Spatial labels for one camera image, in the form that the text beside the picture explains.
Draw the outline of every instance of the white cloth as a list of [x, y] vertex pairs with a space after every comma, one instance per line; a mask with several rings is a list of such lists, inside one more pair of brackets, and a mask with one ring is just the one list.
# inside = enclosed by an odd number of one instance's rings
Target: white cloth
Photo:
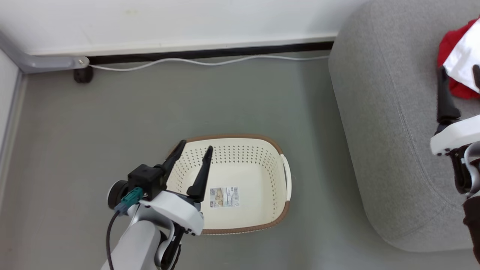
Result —
[[463, 35], [444, 62], [448, 76], [480, 93], [473, 77], [474, 65], [480, 65], [480, 19]]

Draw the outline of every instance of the product label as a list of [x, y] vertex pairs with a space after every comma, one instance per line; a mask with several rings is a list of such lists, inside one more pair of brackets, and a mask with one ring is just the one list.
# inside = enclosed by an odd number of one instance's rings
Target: product label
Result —
[[240, 206], [239, 188], [236, 186], [210, 188], [210, 207]]

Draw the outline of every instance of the gray sofa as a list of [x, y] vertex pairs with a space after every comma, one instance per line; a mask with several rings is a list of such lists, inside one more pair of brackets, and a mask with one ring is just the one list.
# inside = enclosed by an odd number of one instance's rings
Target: gray sofa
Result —
[[[480, 14], [479, 0], [374, 0], [345, 23], [329, 60], [365, 212], [391, 245], [472, 247], [448, 158], [433, 156], [438, 45]], [[463, 117], [480, 101], [455, 100]]]

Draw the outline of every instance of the white wall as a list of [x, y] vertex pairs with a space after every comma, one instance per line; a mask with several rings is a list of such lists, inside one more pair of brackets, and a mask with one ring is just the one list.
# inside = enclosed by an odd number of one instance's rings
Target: white wall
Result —
[[366, 0], [2, 0], [31, 54], [105, 55], [333, 40]]

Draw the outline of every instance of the red cloth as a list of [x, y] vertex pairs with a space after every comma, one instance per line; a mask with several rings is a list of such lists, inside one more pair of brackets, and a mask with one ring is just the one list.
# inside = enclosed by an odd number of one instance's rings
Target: red cloth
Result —
[[[462, 39], [463, 35], [472, 27], [472, 25], [477, 20], [478, 19], [471, 20], [466, 26], [455, 31], [450, 31], [445, 35], [439, 46], [437, 62], [438, 67], [441, 67], [445, 63], [445, 60], [447, 60], [448, 56], [453, 51], [455, 45]], [[473, 91], [472, 89], [466, 87], [465, 85], [457, 82], [452, 78], [450, 78], [450, 92], [452, 92], [452, 95], [459, 98], [480, 98], [479, 93]]]

